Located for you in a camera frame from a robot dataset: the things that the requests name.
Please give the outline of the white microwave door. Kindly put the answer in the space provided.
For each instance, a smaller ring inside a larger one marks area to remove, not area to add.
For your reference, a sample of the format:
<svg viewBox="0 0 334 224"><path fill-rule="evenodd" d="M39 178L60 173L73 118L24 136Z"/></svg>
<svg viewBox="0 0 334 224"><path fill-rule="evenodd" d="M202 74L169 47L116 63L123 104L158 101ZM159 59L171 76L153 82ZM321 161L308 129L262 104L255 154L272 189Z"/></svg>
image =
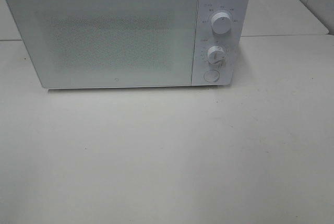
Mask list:
<svg viewBox="0 0 334 224"><path fill-rule="evenodd" d="M188 86L198 0L6 0L47 89Z"/></svg>

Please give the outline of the white microwave knob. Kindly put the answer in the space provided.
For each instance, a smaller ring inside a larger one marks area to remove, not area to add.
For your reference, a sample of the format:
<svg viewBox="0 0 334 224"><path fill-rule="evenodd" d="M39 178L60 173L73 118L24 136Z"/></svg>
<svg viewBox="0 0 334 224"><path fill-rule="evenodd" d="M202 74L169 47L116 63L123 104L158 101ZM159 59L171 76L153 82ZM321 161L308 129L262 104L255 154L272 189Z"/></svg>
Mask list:
<svg viewBox="0 0 334 224"><path fill-rule="evenodd" d="M221 46L212 46L207 51L207 59L211 65L220 65L226 57L226 51Z"/></svg>
<svg viewBox="0 0 334 224"><path fill-rule="evenodd" d="M232 18L230 14L228 14L225 11L220 11L218 13L215 13L210 22L211 22L211 28L214 33L216 34L225 34L231 29L231 21Z"/></svg>

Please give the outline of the white microwave oven body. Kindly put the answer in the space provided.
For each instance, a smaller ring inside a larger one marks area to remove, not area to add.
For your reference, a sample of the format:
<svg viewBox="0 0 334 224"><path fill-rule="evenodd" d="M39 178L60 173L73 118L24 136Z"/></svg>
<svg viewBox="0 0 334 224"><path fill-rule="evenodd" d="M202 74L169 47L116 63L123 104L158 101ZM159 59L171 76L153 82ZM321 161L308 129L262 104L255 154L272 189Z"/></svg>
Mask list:
<svg viewBox="0 0 334 224"><path fill-rule="evenodd" d="M248 0L6 0L47 89L228 85Z"/></svg>

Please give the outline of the round white door button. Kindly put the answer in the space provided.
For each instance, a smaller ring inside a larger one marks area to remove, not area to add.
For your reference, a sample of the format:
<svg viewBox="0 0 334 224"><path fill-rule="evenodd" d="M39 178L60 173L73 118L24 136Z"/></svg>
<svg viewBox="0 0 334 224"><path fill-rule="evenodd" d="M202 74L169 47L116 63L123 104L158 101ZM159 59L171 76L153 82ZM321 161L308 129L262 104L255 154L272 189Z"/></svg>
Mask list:
<svg viewBox="0 0 334 224"><path fill-rule="evenodd" d="M209 70L204 74L204 80L207 82L216 82L219 79L219 72L217 70Z"/></svg>

